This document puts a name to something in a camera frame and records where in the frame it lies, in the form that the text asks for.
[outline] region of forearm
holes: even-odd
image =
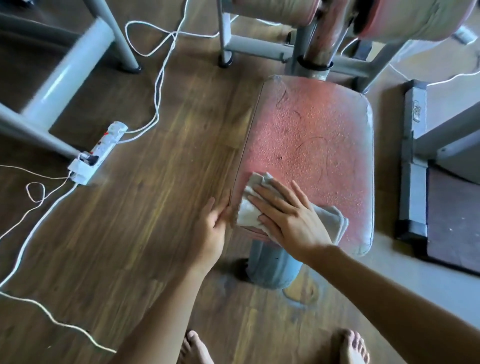
[[[327,249],[312,268],[342,292],[407,363],[478,360],[480,331],[339,248]]]
[[[175,364],[205,273],[193,268],[179,271],[110,363]]]

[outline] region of left hand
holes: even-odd
[[[195,224],[187,264],[191,268],[200,269],[204,274],[212,269],[222,254],[225,231],[231,214],[228,195],[224,194],[215,207],[215,198],[210,197]]]

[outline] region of pink vinyl seat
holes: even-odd
[[[316,205],[349,219],[340,247],[368,252],[373,239],[373,127],[366,97],[330,82],[272,76],[253,111],[232,191],[240,202],[252,172],[295,180]],[[260,230],[251,237],[268,241]]]

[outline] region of bare foot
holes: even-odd
[[[180,349],[179,364],[214,364],[207,347],[195,331],[189,331],[183,339]]]
[[[370,354],[358,332],[348,330],[340,347],[340,364],[368,364]]]

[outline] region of gray cloth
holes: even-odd
[[[268,232],[268,229],[258,220],[258,217],[262,213],[247,199],[247,197],[251,194],[257,196],[258,198],[261,198],[253,190],[253,186],[255,186],[256,184],[260,184],[263,187],[268,188],[270,191],[272,191],[278,197],[284,200],[280,192],[278,192],[277,189],[275,189],[275,187],[270,184],[272,178],[273,177],[269,173],[266,173],[263,176],[258,173],[252,173],[245,187],[245,190],[243,191],[237,217],[237,225],[261,229],[270,237],[270,239],[275,241],[275,239]],[[344,217],[342,213],[334,206],[318,207],[317,205],[312,205],[313,209],[320,218],[320,221],[325,226],[328,235],[332,240],[332,243],[338,245],[338,242],[340,241],[340,239],[342,239],[342,236],[347,229],[348,219]]]

